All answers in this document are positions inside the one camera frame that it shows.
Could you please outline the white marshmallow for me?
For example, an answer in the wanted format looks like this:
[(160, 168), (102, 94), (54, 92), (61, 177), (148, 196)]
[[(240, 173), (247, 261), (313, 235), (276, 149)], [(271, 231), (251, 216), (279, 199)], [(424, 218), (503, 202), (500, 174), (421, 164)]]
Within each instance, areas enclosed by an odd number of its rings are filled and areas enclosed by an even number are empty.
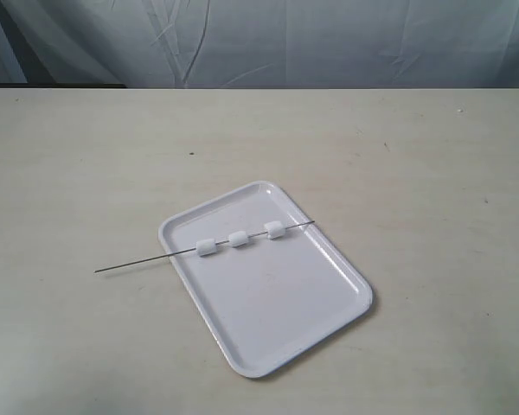
[(264, 229), (268, 239), (277, 239), (285, 235), (285, 225), (278, 221), (270, 221), (264, 225)]
[(195, 244), (196, 254), (205, 257), (217, 252), (217, 244), (215, 239), (201, 239)]
[(245, 231), (237, 231), (228, 235), (228, 245), (232, 248), (245, 246), (249, 240), (250, 236)]

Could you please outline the thin metal skewer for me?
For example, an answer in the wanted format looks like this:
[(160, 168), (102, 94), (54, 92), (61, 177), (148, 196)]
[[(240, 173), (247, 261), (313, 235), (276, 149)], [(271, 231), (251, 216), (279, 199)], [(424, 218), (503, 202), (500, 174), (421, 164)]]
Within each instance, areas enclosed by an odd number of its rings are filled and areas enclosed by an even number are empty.
[[(288, 225), (288, 226), (285, 225), (285, 228), (286, 228), (285, 233), (287, 233), (289, 230), (292, 230), (292, 229), (295, 229), (295, 228), (307, 227), (309, 225), (313, 225), (314, 223), (315, 223), (314, 220), (308, 220), (306, 222), (296, 223), (296, 224), (293, 224), (293, 225)], [(267, 237), (265, 229), (263, 229), (261, 232), (258, 232), (258, 233), (249, 233), (248, 235), (250, 236), (249, 243), (254, 238), (258, 238), (258, 237), (262, 237), (262, 236), (266, 236)], [(216, 240), (216, 244), (217, 244), (217, 252), (218, 252), (220, 246), (228, 245), (228, 237), (225, 240)], [(145, 264), (145, 263), (148, 263), (148, 262), (151, 262), (151, 261), (156, 261), (156, 260), (159, 260), (159, 259), (170, 259), (172, 257), (178, 256), (178, 255), (182, 255), (182, 254), (185, 254), (185, 253), (190, 253), (190, 252), (195, 252), (196, 253), (195, 245), (193, 247), (190, 247), (190, 248), (187, 248), (187, 249), (183, 249), (183, 250), (178, 251), (178, 252), (170, 252), (170, 253), (166, 253), (164, 255), (159, 255), (159, 256), (156, 256), (156, 257), (150, 257), (150, 258), (147, 258), (147, 259), (134, 260), (134, 261), (131, 261), (131, 262), (128, 262), (128, 263), (120, 264), (120, 265), (107, 266), (107, 267), (95, 270), (93, 272), (93, 274), (98, 274), (98, 273), (107, 272), (107, 271), (114, 271), (114, 270), (118, 270), (118, 269), (125, 268), (125, 267), (128, 267), (128, 266), (133, 266), (133, 265), (141, 265), (141, 264)]]

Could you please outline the white rectangular plastic tray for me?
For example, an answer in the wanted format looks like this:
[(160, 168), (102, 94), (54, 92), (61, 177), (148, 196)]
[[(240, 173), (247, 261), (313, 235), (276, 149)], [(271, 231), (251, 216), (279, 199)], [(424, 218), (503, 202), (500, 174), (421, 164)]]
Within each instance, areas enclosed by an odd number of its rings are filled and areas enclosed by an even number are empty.
[[(267, 222), (311, 220), (276, 184), (251, 182), (167, 219), (158, 238), (167, 252), (201, 239), (258, 233)], [(313, 224), (241, 248), (170, 258), (229, 365), (265, 376), (366, 313), (373, 291)]]

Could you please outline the white wrinkled backdrop curtain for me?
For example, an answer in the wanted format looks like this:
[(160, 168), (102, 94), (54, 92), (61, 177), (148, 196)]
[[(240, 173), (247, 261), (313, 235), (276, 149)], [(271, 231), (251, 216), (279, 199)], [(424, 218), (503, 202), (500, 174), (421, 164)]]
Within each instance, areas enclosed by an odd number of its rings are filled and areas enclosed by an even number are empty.
[(0, 1), (0, 84), (519, 87), (519, 1)]

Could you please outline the dark ledge behind table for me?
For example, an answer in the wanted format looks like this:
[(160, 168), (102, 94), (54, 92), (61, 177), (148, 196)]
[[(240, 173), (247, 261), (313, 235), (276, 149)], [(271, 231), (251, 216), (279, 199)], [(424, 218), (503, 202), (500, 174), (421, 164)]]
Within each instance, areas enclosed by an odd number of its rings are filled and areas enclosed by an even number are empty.
[(0, 83), (0, 89), (126, 89), (124, 84), (93, 83)]

